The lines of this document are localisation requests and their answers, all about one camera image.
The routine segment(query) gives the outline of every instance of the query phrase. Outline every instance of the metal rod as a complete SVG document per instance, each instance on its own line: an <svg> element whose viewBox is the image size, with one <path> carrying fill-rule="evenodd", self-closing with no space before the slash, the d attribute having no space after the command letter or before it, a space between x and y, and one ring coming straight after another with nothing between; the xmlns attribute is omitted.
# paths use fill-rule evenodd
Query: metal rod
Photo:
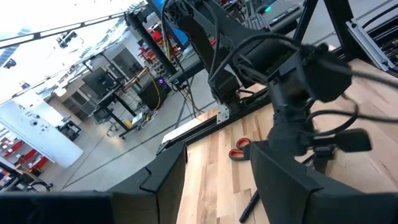
<svg viewBox="0 0 398 224"><path fill-rule="evenodd" d="M294 32L293 39L302 41L305 31L307 30L307 27L310 23L310 20L312 18L312 14L315 10L315 7L317 6L318 0L306 0L304 2L304 11L300 16L300 20L298 22L298 26L296 28L296 31Z"/></svg>
<svg viewBox="0 0 398 224"><path fill-rule="evenodd" d="M258 92L257 100L247 105L242 111L230 115L228 120L217 124L217 116L213 116L212 118L206 120L198 126L195 126L189 131L186 131L183 134L173 138L172 140L170 140L169 144L173 145L178 141L183 141L189 146L190 144L200 140L201 138L204 138L209 134L212 134L220 130L221 128L224 128L225 126L245 117L246 115L251 114L252 112L262 108L263 106L270 104L271 98L267 94L267 91L268 90L264 89Z"/></svg>
<svg viewBox="0 0 398 224"><path fill-rule="evenodd" d="M122 127L124 130L128 131L130 130L111 110L108 109L108 107L104 107L104 110L118 123L120 124L120 127Z"/></svg>
<svg viewBox="0 0 398 224"><path fill-rule="evenodd" d="M135 114L135 112L129 107L129 105L120 97L118 96L116 93L114 93L114 97L120 102L120 104L122 104L124 106L124 108L130 112L134 117L136 117L137 115Z"/></svg>
<svg viewBox="0 0 398 224"><path fill-rule="evenodd" d="M346 25L346 22L353 19L353 12L348 0L324 0L324 2L345 54L350 59L367 59L366 54L349 33Z"/></svg>
<svg viewBox="0 0 398 224"><path fill-rule="evenodd" d="M156 42L153 40L152 36L148 34L148 31L145 29L145 27L142 25L142 22L139 20L136 14L130 13L127 16L127 21L130 23L133 29L135 29L138 34L142 37L142 39L147 43L149 48L155 53L157 59L163 64L165 70L169 75L175 74L177 71L173 64L168 60L166 55L163 53L163 51L160 49L160 47L156 44Z"/></svg>
<svg viewBox="0 0 398 224"><path fill-rule="evenodd" d="M6 44L6 45L0 45L0 50L8 48L8 47L12 47L12 46L16 46L16 45L32 42L32 41L35 41L35 40L40 40L40 39L43 39L43 38L46 38L46 37L51 37L53 35L62 34L64 32L77 30L77 29L80 29L80 28L83 28L83 27L92 26L92 25L95 25L95 24L99 24L101 22L109 21L111 19L124 17L125 13L134 12L134 11L138 10L138 8L133 9L131 11L119 12L119 13L115 13L115 14L112 14L112 15L99 17L99 18L96 18L96 19L90 19L88 21L77 22L77 23L74 23L74 24L61 26L61 27L57 27L57 28L53 28L53 29L42 30L42 31L39 31L39 32L31 33L31 34L20 35L20 36L17 36L17 37L11 37L11 38L7 38L7 39L3 39L3 40L0 40L0 44L1 44L1 42L5 42L5 41L10 41L12 43L11 44Z"/></svg>
<svg viewBox="0 0 398 224"><path fill-rule="evenodd" d="M106 60L108 63L110 63L111 65L113 65L113 67L115 68L115 71L117 71L117 72L119 73L119 75L120 75L122 78L124 78L126 81L129 81L129 79L128 79L126 76L124 76L124 75L119 71L118 66L116 66L115 63L113 63L112 61L110 61L110 59L107 58L107 56L105 56L104 53L100 53L100 55L101 55L102 57L104 57L105 60Z"/></svg>
<svg viewBox="0 0 398 224"><path fill-rule="evenodd" d="M83 62L83 65L84 65L90 72L93 72L93 70L90 68L90 66L87 65L87 62Z"/></svg>
<svg viewBox="0 0 398 224"><path fill-rule="evenodd" d="M107 74L114 82L118 82L117 81L117 77L115 77L109 70L105 70L105 74Z"/></svg>

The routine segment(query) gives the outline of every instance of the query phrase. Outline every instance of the workbench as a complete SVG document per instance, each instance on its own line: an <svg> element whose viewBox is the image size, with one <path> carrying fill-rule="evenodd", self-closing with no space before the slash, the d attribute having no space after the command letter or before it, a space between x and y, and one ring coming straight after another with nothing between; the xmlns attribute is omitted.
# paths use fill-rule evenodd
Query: workbench
<svg viewBox="0 0 398 224"><path fill-rule="evenodd" d="M397 81L393 76L360 60L352 61L351 66L355 70ZM254 85L250 90L258 91L261 88L260 85ZM359 104L361 113L398 116L397 90L354 78L346 94ZM339 98L331 103L315 103L312 111L327 108L352 111L353 105ZM216 114L216 108L207 111L165 135L163 142ZM256 191L256 185L250 161L232 161L228 152L235 147L239 138L247 137L253 141L266 139L273 125L272 115L272 106L267 105L188 146L188 164L177 223L239 223L238 219ZM325 131L347 119L343 116L319 116L315 118L315 126ZM335 160L328 163L326 175L363 192L397 192L398 126L357 120L351 128L359 127L368 131L373 150L352 154L336 151ZM296 157L296 160L302 161L310 154L309 151L305 156ZM246 223L268 223L262 203L256 205Z"/></svg>
<svg viewBox="0 0 398 224"><path fill-rule="evenodd" d="M108 108L108 105L110 105L114 100L117 100L128 112L133 115L133 117L136 117L137 114L130 108L130 106L118 95L118 92L122 86L117 86L116 88L112 89L108 94L106 94L98 103L96 108L91 114L97 113L99 110L105 110L107 114L109 114L119 125L122 127L125 132L121 133L119 137L121 139L125 139L124 135L132 131L132 128L127 127L113 112Z"/></svg>

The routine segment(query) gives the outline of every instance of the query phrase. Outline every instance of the white panel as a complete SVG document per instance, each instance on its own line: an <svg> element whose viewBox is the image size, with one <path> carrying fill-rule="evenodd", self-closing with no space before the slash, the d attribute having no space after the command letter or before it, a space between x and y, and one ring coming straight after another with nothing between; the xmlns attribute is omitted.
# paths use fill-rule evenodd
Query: white panel
<svg viewBox="0 0 398 224"><path fill-rule="evenodd" d="M137 62L139 62L142 67L144 67L144 59L138 56L141 52L137 43L138 40L131 34L131 32L126 32L124 35L126 35L126 40L123 41L124 46L128 49L130 54L134 56Z"/></svg>
<svg viewBox="0 0 398 224"><path fill-rule="evenodd" d="M51 161L64 168L72 165L83 151L43 117L17 101L18 98L0 106L0 123Z"/></svg>
<svg viewBox="0 0 398 224"><path fill-rule="evenodd" d="M48 121L53 127L61 126L63 124L63 116L58 111L48 105L46 102L41 102L33 109L42 118Z"/></svg>

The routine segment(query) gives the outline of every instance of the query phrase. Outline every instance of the black cable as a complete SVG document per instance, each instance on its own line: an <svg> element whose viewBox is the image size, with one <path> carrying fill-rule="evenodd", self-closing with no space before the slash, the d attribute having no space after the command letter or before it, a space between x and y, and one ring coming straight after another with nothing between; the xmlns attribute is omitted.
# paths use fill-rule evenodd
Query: black cable
<svg viewBox="0 0 398 224"><path fill-rule="evenodd" d="M346 100L350 100L352 103L354 103L354 111L351 114L351 117L345 121L343 124L337 126L336 128L333 128L329 131L324 131L321 133L316 133L316 136L330 136L332 134L337 134L341 131L346 130L347 128L349 128L357 119L358 119L358 115L359 115L359 106L358 104L352 100L351 98L348 98L345 94L342 94L342 97ZM325 114L329 114L328 110L320 110L320 111L315 111L312 112L308 117L307 117L307 122L311 121L314 117L316 116L320 116L320 115L325 115Z"/></svg>
<svg viewBox="0 0 398 224"><path fill-rule="evenodd" d="M216 46L214 49L214 54L213 54L213 61L211 62L211 67L210 67L210 72L209 72L209 78L211 78L214 69L216 67L216 61L218 59L218 51L220 49L220 22L218 21L217 15L214 12L214 10L210 7L210 5L204 1L205 7L207 10L210 11L211 16L213 17L214 23L215 23L215 32L216 32Z"/></svg>
<svg viewBox="0 0 398 224"><path fill-rule="evenodd" d="M365 29L365 27L367 27L368 25L370 25L372 22L378 20L380 17L386 15L387 13L393 11L394 9L396 9L398 7L398 4L396 4L395 6L390 7L389 9L386 9L385 11L381 12L380 14L378 14L377 16L373 17L372 19L370 19L369 21L367 21L362 28Z"/></svg>
<svg viewBox="0 0 398 224"><path fill-rule="evenodd" d="M189 92L189 94L190 94L190 96L192 98L192 110L195 111L195 109L194 109L195 102L193 101L191 86L189 85L188 77L185 74L185 70L182 67L181 63L180 63L180 60L177 58L177 56L175 56L175 54L173 52L173 47L171 46L169 37L167 37L167 31L166 31L166 28L165 28L165 9L166 9L166 5L168 3L169 3L169 0L165 0L164 3L163 3L163 6L162 6L162 10L160 11L160 21L162 22L162 31L163 31L163 35L164 35L164 39L165 39L165 44L168 45L171 48L172 57L174 58L175 62L177 63L177 65L181 69L182 75L184 76L184 79L185 79L185 81L187 83L187 86L188 86L188 92Z"/></svg>
<svg viewBox="0 0 398 224"><path fill-rule="evenodd" d="M184 96L184 94L182 94L181 89L180 89L179 87L175 86L174 83L172 83L172 89L173 89L173 91L179 92L179 93L182 95L182 97L184 97L184 99L187 100L186 97ZM187 105L187 108L188 108L188 110L189 110L189 115L190 115L191 118L193 119L193 117L192 117L192 112L191 112L191 110L189 109L189 106L188 106L188 105Z"/></svg>
<svg viewBox="0 0 398 224"><path fill-rule="evenodd" d="M174 83L172 83L172 89L173 89L173 91L179 92L186 100L188 100L188 99L185 97L185 95L182 93L182 91L181 91L181 90L183 90L184 88L179 88L179 87L177 87L176 85L174 85ZM193 105L193 109L196 109L197 111L204 113L204 111L202 111L201 109L199 109L196 105Z"/></svg>
<svg viewBox="0 0 398 224"><path fill-rule="evenodd" d="M280 35L280 34L273 34L273 33L265 33L265 34L257 34L251 37L248 37L246 39L244 39L235 49L233 49L226 57L225 59L221 62L221 64L219 65L219 67L217 68L217 70L214 72L214 74L209 74L209 76L211 77L209 79L209 82L212 81L214 79L214 77L216 77L217 74L220 73L220 71L222 69L225 68L225 66L227 65L228 61L231 60L231 58L239 51L241 50L244 46L246 46L247 44L249 44L252 41L255 40L262 40L262 39L278 39L278 40L284 40L286 42L291 43L292 45L298 47L298 48L303 48L303 45L296 40L293 40L289 37Z"/></svg>
<svg viewBox="0 0 398 224"><path fill-rule="evenodd" d="M191 109L189 108L189 106L188 106L188 104L187 104L187 108L188 108L188 111L189 111L189 115L191 116L191 118L193 119L194 117L192 116L192 112L191 112Z"/></svg>
<svg viewBox="0 0 398 224"><path fill-rule="evenodd" d="M32 184L29 184L29 186L28 186L28 188L27 188L27 191L29 191L29 192L37 191L37 190L33 187L33 186L36 186L36 185L44 186L44 187L45 187L45 190L46 190L47 192L50 192L50 191L51 191L51 186L48 185L48 184L45 183L45 182L42 182L42 181L38 181L38 182L34 182L34 183L32 183Z"/></svg>
<svg viewBox="0 0 398 224"><path fill-rule="evenodd" d="M254 95L254 94L255 94L255 92L253 92L253 91L249 91L249 90L242 90L242 89L238 89L238 91L239 91L239 92L241 92L241 93L249 93L249 94L252 94L252 95Z"/></svg>
<svg viewBox="0 0 398 224"><path fill-rule="evenodd" d="M255 75L254 78L256 78L256 81L259 82L260 84L268 85L268 78L265 74L257 71L256 69L247 67L245 65L238 65L237 67Z"/></svg>
<svg viewBox="0 0 398 224"><path fill-rule="evenodd" d="M387 80L385 78L377 77L377 76L374 76L371 73L351 70L351 69L349 69L347 67L336 65L336 64L328 62L326 60L317 60L317 62L320 65L324 66L325 68L333 70L335 72L342 73L342 74L349 75L349 76L364 78L364 79L367 79L367 80L371 80L371 81L374 81L374 82L382 83L382 84L385 84L385 85L387 85L389 87L393 87L395 89L398 89L398 82L394 82L394 81Z"/></svg>
<svg viewBox="0 0 398 224"><path fill-rule="evenodd" d="M333 115L342 115L342 116L352 116L354 112L345 111L345 110L322 110L322 114L333 114ZM368 115L368 114L358 114L358 119L365 119L368 121L374 121L378 123L398 123L398 118L389 118L385 116L376 116L376 115Z"/></svg>

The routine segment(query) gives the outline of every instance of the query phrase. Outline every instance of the yellow cable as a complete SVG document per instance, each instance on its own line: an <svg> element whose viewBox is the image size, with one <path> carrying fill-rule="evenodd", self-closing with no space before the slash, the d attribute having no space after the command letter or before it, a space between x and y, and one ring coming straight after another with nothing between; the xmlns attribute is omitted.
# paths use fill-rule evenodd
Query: yellow cable
<svg viewBox="0 0 398 224"><path fill-rule="evenodd" d="M193 105L193 101L192 101L190 95L187 93L187 91L183 90L182 94L185 97L185 99L193 106L193 109L195 109L198 114L201 114L200 110L196 107L196 105Z"/></svg>
<svg viewBox="0 0 398 224"><path fill-rule="evenodd" d="M167 44L167 41L163 40L163 42L164 42L164 45L165 45L167 58L170 60L170 58L171 58L170 47L169 47L169 45Z"/></svg>
<svg viewBox="0 0 398 224"><path fill-rule="evenodd" d="M156 82L155 82L154 78L153 78L152 75L149 73L149 71L148 71L148 74L149 74L149 77L150 77L150 79L152 80L152 82L154 83L155 88L156 88L156 92L157 92L157 106L156 106L156 109L155 109L155 110L157 110L157 109L159 108L159 106L160 106L160 92L159 92L159 89L157 88L157 85L156 85Z"/></svg>

